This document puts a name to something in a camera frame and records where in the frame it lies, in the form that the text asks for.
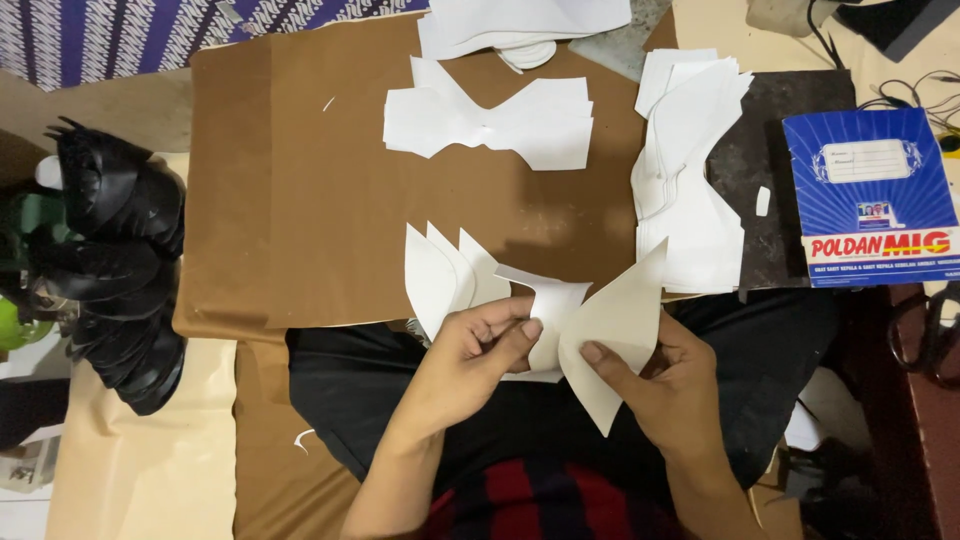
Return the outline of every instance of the black pants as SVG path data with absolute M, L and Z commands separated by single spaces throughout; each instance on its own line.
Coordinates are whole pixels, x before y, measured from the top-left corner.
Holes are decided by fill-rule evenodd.
M 720 420 L 733 472 L 746 488 L 763 475 L 794 402 L 836 334 L 829 290 L 755 291 L 680 302 L 675 313 L 717 354 Z M 382 323 L 290 330 L 290 399 L 333 456 L 363 480 L 391 414 L 425 350 Z M 435 484 L 520 455 L 585 465 L 625 489 L 669 504 L 660 452 L 625 405 L 605 438 L 566 380 L 501 382 L 474 416 L 446 432 Z

